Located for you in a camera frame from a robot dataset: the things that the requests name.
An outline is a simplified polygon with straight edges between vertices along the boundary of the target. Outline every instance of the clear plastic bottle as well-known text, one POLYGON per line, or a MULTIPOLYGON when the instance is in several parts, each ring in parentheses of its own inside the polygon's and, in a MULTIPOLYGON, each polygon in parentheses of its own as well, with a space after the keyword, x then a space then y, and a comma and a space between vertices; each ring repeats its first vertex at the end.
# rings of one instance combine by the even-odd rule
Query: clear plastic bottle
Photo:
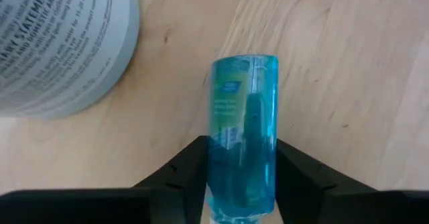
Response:
POLYGON ((278 59, 243 55, 212 66, 208 202, 215 223, 258 223, 273 211, 278 59))

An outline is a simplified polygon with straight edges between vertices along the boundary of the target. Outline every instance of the wooden table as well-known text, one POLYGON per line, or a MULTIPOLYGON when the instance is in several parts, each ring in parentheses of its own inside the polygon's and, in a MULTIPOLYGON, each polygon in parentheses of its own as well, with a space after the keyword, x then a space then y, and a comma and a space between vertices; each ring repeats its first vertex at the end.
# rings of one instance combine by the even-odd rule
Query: wooden table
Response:
POLYGON ((207 130, 213 60, 280 57, 279 138, 379 189, 429 189, 429 0, 141 0, 108 96, 0 120, 0 191, 131 186, 207 130))

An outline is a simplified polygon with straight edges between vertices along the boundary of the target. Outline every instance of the blue liquid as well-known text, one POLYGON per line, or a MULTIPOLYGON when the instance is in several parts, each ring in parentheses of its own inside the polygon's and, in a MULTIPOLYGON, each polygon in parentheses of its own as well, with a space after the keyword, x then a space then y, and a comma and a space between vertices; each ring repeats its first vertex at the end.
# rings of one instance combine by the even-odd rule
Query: blue liquid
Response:
POLYGON ((212 66, 208 202, 217 223, 257 223, 273 211, 277 95, 275 56, 212 66))

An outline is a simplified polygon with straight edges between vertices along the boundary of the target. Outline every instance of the wood grain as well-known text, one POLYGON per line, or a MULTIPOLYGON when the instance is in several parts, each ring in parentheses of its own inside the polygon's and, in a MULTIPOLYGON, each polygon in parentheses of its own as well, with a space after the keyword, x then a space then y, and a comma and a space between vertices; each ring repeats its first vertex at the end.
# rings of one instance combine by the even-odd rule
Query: wood grain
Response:
POLYGON ((280 57, 280 139, 375 188, 429 189, 429 0, 140 1, 106 97, 0 119, 1 192, 135 184, 206 133, 210 64, 245 53, 280 57))

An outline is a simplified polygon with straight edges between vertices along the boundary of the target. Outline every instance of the white container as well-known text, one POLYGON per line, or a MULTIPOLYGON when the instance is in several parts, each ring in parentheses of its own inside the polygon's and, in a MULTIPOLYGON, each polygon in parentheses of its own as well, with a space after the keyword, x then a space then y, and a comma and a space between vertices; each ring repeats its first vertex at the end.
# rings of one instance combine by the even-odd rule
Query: white container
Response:
POLYGON ((0 116, 63 117, 118 81, 138 0, 0 0, 0 116))

